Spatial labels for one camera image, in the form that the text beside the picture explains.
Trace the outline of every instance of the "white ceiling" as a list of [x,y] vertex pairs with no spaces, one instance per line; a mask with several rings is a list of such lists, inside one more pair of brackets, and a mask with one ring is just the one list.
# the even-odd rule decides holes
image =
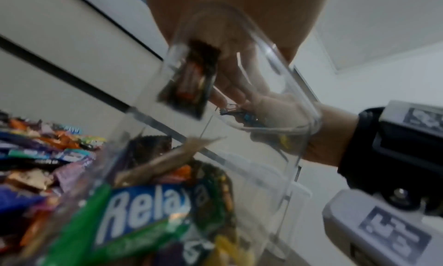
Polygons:
[[443,41],[443,0],[328,0],[316,31],[341,71]]

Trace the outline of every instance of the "transparent container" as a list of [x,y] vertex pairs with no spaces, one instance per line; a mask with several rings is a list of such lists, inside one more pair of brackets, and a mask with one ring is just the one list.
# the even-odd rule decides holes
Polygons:
[[[204,46],[203,58],[192,54],[195,45]],[[177,87],[180,80],[188,84]],[[232,109],[237,112],[224,112]],[[295,168],[320,124],[319,111],[257,26],[229,6],[202,5],[183,21],[159,73],[17,264],[46,265],[45,257],[71,219],[88,207],[103,183],[113,182],[129,141],[140,134],[171,135],[174,145],[191,136],[223,138],[195,158],[222,168],[231,178],[239,236],[258,259],[276,220],[281,222],[276,218]],[[84,230],[91,228],[84,224]],[[77,254],[67,255],[64,260],[71,261]]]

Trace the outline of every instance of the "skin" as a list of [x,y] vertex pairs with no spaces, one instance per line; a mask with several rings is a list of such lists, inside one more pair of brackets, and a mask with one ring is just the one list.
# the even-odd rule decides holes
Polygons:
[[[174,32],[184,16],[205,2],[221,2],[231,5],[255,22],[275,44],[283,58],[290,62],[297,53],[321,12],[326,0],[147,0],[154,19],[171,43]],[[265,80],[254,65],[255,53],[251,43],[241,32],[229,26],[226,20],[214,19],[197,30],[198,38],[218,47],[221,56],[215,90],[211,102],[223,108],[226,97],[245,108],[273,115],[271,126],[290,126],[299,123],[295,117],[300,107],[290,98],[269,91]],[[250,82],[237,67],[237,52]],[[317,104],[323,114],[323,125],[311,137],[304,159],[331,166],[338,166],[355,131],[358,116],[323,104]]]

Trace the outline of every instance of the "gray device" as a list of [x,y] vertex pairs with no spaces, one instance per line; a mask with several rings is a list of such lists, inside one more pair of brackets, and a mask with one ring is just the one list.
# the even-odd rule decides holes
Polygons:
[[378,123],[380,170],[345,176],[357,185],[325,206],[326,235],[359,266],[443,266],[443,235],[421,221],[443,217],[443,109],[392,101]]

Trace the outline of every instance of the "black wristband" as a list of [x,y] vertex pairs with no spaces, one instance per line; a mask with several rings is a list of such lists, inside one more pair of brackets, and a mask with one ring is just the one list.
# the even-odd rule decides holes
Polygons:
[[370,190],[369,176],[372,167],[372,143],[378,131],[378,119],[384,108],[367,109],[359,114],[354,135],[340,161],[338,172],[344,176],[350,188]]

